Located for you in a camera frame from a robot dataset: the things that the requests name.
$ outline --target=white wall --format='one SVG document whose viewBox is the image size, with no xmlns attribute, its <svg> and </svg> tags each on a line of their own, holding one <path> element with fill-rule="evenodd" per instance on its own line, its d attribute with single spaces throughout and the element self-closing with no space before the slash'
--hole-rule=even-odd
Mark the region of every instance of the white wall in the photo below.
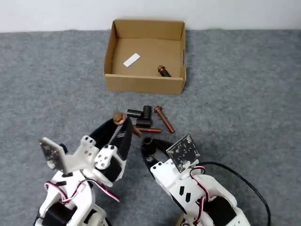
<svg viewBox="0 0 301 226">
<path fill-rule="evenodd" d="M 115 18 L 180 19 L 188 29 L 301 28 L 301 0 L 0 0 L 0 32 L 105 30 Z"/>
</svg>

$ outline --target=circuit board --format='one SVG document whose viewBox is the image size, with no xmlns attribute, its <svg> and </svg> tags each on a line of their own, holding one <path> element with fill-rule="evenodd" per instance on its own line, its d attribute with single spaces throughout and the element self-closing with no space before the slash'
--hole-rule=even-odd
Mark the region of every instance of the circuit board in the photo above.
<svg viewBox="0 0 301 226">
<path fill-rule="evenodd" d="M 44 153 L 48 165 L 52 169 L 64 171 L 64 164 L 62 162 L 59 148 L 60 146 L 55 143 L 50 143 L 46 140 L 40 140 L 40 147 Z"/>
<path fill-rule="evenodd" d="M 180 173 L 201 156 L 190 134 L 175 142 L 166 152 Z"/>
</svg>

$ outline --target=gray carpet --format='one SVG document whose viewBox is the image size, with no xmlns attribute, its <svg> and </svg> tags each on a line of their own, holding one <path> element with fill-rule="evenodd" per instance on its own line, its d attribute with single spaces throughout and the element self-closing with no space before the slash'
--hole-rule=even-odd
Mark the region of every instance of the gray carpet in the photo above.
<svg viewBox="0 0 301 226">
<path fill-rule="evenodd" d="M 191 133 L 202 160 L 231 166 L 258 188 L 274 226 L 301 221 L 301 31 L 187 32 L 187 75 L 179 96 L 110 93 L 102 77 L 109 32 L 0 34 L 0 218 L 30 226 L 46 192 L 38 139 L 74 151 L 116 110 L 161 105 L 176 133 L 154 115 L 169 141 Z M 172 226 L 180 211 L 154 182 L 133 138 L 124 178 L 96 191 L 114 226 Z M 266 224 L 258 197 L 235 176 L 207 167 L 237 198 L 251 225 Z"/>
</svg>

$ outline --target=black cylinder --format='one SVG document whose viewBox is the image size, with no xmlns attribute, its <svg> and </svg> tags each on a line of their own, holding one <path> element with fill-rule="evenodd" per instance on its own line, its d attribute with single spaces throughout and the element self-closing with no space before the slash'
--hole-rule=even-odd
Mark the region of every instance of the black cylinder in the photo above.
<svg viewBox="0 0 301 226">
<path fill-rule="evenodd" d="M 152 125 L 151 119 L 137 119 L 136 120 L 136 127 L 150 128 L 151 125 Z"/>
<path fill-rule="evenodd" d="M 143 115 L 144 119 L 151 119 L 151 106 L 145 105 L 143 107 Z"/>
<path fill-rule="evenodd" d="M 161 74 L 162 77 L 171 77 L 168 71 L 162 65 L 158 67 L 158 72 Z"/>
<path fill-rule="evenodd" d="M 132 109 L 128 109 L 127 110 L 127 116 L 131 117 L 131 118 L 142 118 L 143 112 L 142 111 L 138 111 L 138 110 L 132 110 Z"/>
</svg>

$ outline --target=black cable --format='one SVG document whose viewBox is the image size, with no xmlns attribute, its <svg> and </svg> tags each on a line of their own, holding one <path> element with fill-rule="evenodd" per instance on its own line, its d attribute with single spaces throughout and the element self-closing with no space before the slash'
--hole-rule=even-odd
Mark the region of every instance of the black cable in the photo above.
<svg viewBox="0 0 301 226">
<path fill-rule="evenodd" d="M 230 171 L 231 173 L 233 173 L 235 176 L 237 176 L 238 178 L 240 178 L 242 181 L 244 181 L 256 193 L 256 195 L 260 198 L 260 200 L 263 202 L 263 204 L 265 206 L 265 209 L 267 210 L 267 214 L 268 214 L 268 223 L 267 223 L 267 226 L 271 225 L 271 211 L 269 210 L 268 203 L 264 200 L 263 196 L 258 192 L 258 190 L 249 181 L 247 181 L 242 175 L 240 175 L 239 173 L 237 173 L 236 171 L 234 171 L 230 167 L 225 166 L 224 164 L 221 164 L 221 163 L 218 163 L 218 162 L 214 162 L 214 161 L 204 161 L 204 162 L 200 162 L 197 165 L 198 166 L 216 165 L 216 166 L 222 167 L 222 168 Z"/>
</svg>

